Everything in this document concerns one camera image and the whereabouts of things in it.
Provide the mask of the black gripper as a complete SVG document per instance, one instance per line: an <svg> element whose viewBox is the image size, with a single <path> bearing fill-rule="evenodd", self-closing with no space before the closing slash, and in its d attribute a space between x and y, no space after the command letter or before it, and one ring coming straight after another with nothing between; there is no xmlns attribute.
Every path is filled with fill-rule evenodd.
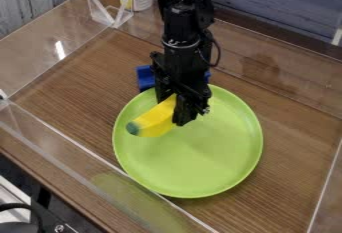
<svg viewBox="0 0 342 233"><path fill-rule="evenodd" d="M151 53L158 102L177 94L173 122L185 126L198 115L210 112L206 73L210 70L213 43L162 41L165 51Z"/></svg>

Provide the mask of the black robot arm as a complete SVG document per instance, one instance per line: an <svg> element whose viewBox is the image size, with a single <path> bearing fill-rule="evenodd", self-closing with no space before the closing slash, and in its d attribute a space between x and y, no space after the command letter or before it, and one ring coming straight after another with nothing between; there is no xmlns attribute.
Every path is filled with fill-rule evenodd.
<svg viewBox="0 0 342 233"><path fill-rule="evenodd" d="M184 126L210 110L214 6L212 0L158 0L158 6L165 27L163 52L151 53L157 100L177 95L172 122Z"/></svg>

